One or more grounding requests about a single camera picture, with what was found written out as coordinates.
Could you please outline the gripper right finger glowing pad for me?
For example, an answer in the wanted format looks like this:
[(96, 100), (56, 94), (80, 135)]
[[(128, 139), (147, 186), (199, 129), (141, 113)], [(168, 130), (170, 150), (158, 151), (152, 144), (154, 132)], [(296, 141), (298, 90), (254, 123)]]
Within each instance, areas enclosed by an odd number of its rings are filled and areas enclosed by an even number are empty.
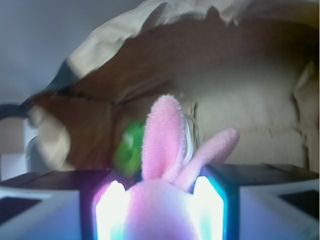
[(194, 186), (203, 240), (317, 240), (319, 174), (291, 164), (212, 164)]

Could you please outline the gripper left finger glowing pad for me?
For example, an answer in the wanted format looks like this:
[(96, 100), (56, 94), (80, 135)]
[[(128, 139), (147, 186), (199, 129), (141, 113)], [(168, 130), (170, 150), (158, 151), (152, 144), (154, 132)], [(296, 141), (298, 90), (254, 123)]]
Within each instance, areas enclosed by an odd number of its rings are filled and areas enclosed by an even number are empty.
[(0, 183), (3, 240), (117, 240), (127, 182), (113, 170), (28, 172)]

